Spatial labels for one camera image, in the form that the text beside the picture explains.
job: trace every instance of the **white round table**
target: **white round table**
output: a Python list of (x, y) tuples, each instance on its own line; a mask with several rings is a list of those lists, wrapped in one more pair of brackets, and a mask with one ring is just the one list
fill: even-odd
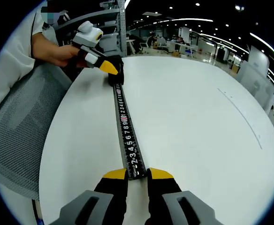
[[(123, 89), (146, 167), (171, 173), (223, 224), (254, 224), (274, 198), (274, 128), (258, 102), (209, 64), (152, 56), (123, 61)], [(45, 224), (122, 167), (113, 89), (107, 74), (84, 69), (44, 145), (39, 195)], [(129, 181), (123, 224), (149, 217), (146, 179)]]

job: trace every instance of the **gray mesh chair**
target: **gray mesh chair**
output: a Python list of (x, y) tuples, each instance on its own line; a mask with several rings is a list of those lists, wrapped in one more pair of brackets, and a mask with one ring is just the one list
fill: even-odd
[(59, 67), (44, 64), (19, 80), (0, 104), (0, 183), (39, 200), (43, 146), (71, 81)]

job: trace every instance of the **person in background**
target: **person in background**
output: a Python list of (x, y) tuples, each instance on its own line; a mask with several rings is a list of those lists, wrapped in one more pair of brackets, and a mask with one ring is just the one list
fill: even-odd
[(150, 33), (150, 37), (149, 37), (149, 39), (147, 40), (147, 45), (148, 45), (149, 47), (151, 47), (152, 44), (157, 40), (157, 38), (156, 38), (154, 35), (155, 35), (155, 33), (154, 33), (154, 32), (151, 32), (151, 33)]
[(177, 41), (177, 37), (176, 37), (176, 35), (173, 35), (171, 42), (176, 42), (176, 41)]
[(184, 40), (182, 37), (179, 37), (176, 41), (177, 43), (180, 43), (180, 44), (185, 44)]

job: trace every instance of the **black tape measure blade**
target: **black tape measure blade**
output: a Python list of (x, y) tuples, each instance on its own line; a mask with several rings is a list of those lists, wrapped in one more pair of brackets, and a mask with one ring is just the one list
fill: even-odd
[(118, 126), (121, 130), (121, 135), (119, 134), (120, 145), (123, 151), (129, 179), (140, 179), (146, 176), (146, 168), (120, 83), (114, 85), (114, 96)]

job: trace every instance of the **floor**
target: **floor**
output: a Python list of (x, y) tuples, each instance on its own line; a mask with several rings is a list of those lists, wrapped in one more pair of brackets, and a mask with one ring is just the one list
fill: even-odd
[[(128, 57), (132, 56), (144, 56), (144, 55), (151, 55), (151, 56), (166, 56), (166, 57), (175, 57), (172, 55), (172, 53), (168, 53), (165, 50), (158, 50), (158, 49), (152, 49), (152, 48), (143, 48), (142, 52), (137, 53), (136, 55), (129, 55)], [(219, 67), (226, 73), (228, 73), (232, 77), (236, 77), (237, 73), (232, 71), (229, 67), (228, 64), (224, 64), (221, 62), (216, 61), (211, 55), (206, 54), (206, 53), (195, 53), (193, 54), (193, 57), (189, 55), (181, 55), (181, 58), (184, 59), (189, 59), (189, 60), (195, 60), (195, 61), (200, 61), (204, 63), (211, 64), (213, 66)]]

